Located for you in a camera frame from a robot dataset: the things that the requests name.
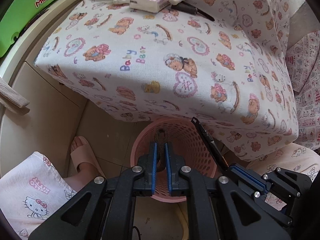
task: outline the pink slipper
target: pink slipper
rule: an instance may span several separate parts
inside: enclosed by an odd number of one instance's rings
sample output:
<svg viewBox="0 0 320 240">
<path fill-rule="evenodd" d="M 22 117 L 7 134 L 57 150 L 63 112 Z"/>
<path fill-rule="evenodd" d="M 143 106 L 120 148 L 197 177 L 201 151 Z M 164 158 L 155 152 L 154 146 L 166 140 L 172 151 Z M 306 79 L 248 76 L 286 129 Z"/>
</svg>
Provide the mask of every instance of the pink slipper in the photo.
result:
<svg viewBox="0 0 320 240">
<path fill-rule="evenodd" d="M 106 177 L 88 141 L 83 136 L 78 136 L 78 138 L 81 140 L 83 145 L 78 147 L 71 153 L 71 159 L 74 167 L 76 168 L 76 171 L 78 171 L 79 164 L 86 162 L 86 163 L 91 163 L 93 166 L 97 168 L 98 172 L 103 177 Z"/>
</svg>

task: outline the teddy bear print tablecloth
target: teddy bear print tablecloth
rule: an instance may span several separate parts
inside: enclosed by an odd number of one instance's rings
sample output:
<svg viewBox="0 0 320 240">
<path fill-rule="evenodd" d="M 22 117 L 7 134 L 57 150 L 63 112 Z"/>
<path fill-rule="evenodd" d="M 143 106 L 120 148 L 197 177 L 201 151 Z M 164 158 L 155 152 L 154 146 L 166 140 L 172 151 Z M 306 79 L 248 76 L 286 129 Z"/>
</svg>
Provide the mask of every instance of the teddy bear print tablecloth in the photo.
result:
<svg viewBox="0 0 320 240">
<path fill-rule="evenodd" d="M 193 116 L 239 158 L 298 136 L 288 0 L 187 0 L 215 18 L 83 0 L 36 65 L 127 122 Z"/>
</svg>

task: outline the blue gripper pad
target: blue gripper pad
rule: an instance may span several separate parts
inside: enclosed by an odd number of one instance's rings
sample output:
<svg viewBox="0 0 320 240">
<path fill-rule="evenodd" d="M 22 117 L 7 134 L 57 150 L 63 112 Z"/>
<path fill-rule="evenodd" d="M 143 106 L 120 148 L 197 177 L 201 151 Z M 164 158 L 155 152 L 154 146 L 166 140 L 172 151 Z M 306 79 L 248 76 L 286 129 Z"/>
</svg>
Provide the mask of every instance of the blue gripper pad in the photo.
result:
<svg viewBox="0 0 320 240">
<path fill-rule="evenodd" d="M 156 189 L 156 172 L 157 172 L 157 143 L 155 143 L 155 147 L 153 151 L 152 184 L 151 184 L 152 194 L 155 193 L 155 189 Z"/>
<path fill-rule="evenodd" d="M 165 165 L 167 169 L 167 183 L 168 183 L 168 190 L 169 194 L 171 195 L 172 192 L 172 178 L 171 178 L 171 165 L 170 165 L 170 158 L 169 158 L 169 150 L 168 144 L 165 144 Z"/>
</svg>

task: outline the pink bow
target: pink bow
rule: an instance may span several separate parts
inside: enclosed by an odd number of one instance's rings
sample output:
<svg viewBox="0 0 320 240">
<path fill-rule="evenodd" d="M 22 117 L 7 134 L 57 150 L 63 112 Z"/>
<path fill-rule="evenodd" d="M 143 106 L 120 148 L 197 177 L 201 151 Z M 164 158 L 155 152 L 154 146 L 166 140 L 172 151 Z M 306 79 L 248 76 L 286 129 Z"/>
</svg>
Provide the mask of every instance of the pink bow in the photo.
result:
<svg viewBox="0 0 320 240">
<path fill-rule="evenodd" d="M 43 208 L 47 208 L 47 203 L 46 202 L 42 202 L 40 199 L 36 199 L 36 202 L 40 205 L 43 206 Z"/>
</svg>

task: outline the pant leg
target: pant leg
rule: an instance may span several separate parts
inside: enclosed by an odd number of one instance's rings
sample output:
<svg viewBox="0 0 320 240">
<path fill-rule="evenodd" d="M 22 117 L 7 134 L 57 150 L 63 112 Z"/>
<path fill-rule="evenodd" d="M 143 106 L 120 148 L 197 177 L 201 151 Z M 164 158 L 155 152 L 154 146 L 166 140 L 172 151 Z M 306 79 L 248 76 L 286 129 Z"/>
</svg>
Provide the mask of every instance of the pant leg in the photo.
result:
<svg viewBox="0 0 320 240">
<path fill-rule="evenodd" d="M 290 143 L 287 146 L 250 162 L 247 169 L 260 175 L 274 171 L 277 167 L 308 175 L 313 181 L 320 169 L 320 156 L 309 148 Z M 280 210 L 285 203 L 268 193 L 266 202 Z"/>
</svg>

